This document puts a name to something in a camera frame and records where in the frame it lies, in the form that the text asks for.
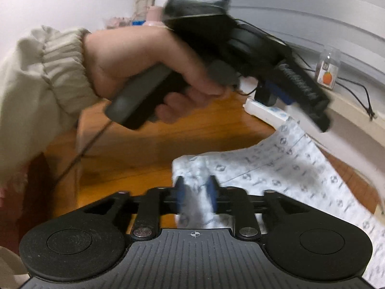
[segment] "gray ribbed plate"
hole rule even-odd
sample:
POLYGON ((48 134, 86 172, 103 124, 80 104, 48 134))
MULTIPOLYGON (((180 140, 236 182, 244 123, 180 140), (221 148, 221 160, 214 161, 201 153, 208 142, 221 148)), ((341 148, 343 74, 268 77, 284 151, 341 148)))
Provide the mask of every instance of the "gray ribbed plate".
POLYGON ((258 244, 233 238, 228 229, 163 229, 154 240, 135 242, 112 270, 93 279, 54 284, 32 278, 23 289, 369 289, 360 278, 308 282, 285 274, 258 244))

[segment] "gray corrugated panel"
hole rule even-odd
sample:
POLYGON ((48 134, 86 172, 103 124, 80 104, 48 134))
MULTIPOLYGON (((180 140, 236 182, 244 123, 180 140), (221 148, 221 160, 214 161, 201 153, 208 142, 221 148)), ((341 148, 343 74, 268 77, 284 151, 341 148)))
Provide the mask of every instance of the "gray corrugated panel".
POLYGON ((385 84, 385 0, 232 0, 230 14, 342 60, 385 84))
POLYGON ((112 270, 94 279, 53 284, 32 279, 23 289, 369 289, 355 278, 320 284, 286 275, 263 254, 258 244, 234 239, 228 230, 164 229, 151 241, 134 243, 112 270))

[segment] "cloth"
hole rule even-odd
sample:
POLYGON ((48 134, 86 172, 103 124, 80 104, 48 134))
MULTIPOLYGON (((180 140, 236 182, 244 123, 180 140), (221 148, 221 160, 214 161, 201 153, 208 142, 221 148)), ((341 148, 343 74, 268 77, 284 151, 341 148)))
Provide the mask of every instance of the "cloth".
MULTIPOLYGON (((0 202, 10 176, 99 100, 83 67, 86 33, 33 30, 0 64, 0 202)), ((0 288, 18 288, 27 279, 20 258, 0 247, 0 288)))
MULTIPOLYGON (((363 277, 376 288, 385 286, 385 226, 357 201, 292 118, 272 136, 250 148, 174 160, 174 182, 183 176, 187 185, 185 203, 177 216, 179 228, 232 226, 229 215, 212 212, 204 185, 209 175, 215 175, 221 186, 240 187, 251 195, 274 189, 360 227, 373 244, 372 259, 363 277)), ((261 216, 257 215, 257 220, 264 230, 261 216)))

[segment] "folded cloth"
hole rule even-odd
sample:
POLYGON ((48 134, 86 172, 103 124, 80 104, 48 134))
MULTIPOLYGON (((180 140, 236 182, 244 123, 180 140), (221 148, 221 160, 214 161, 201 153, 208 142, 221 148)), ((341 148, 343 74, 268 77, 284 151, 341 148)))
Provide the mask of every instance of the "folded cloth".
MULTIPOLYGON (((212 212, 205 190, 209 175, 216 176, 221 186, 240 187, 251 195, 273 189, 360 227, 373 244, 373 255, 363 277, 376 288, 385 286, 385 226, 357 201, 292 118, 250 148, 174 160, 173 181, 183 176, 187 185, 185 202, 177 216, 179 228, 231 227, 230 216, 212 212)), ((257 220, 263 232, 260 216, 257 220)))

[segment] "beige sleeve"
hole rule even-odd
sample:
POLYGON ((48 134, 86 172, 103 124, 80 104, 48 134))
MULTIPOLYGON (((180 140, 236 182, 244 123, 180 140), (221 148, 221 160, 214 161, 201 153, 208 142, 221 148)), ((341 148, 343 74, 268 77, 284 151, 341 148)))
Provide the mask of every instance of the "beige sleeve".
POLYGON ((0 187, 99 100, 82 65, 85 33, 33 30, 0 64, 0 187))

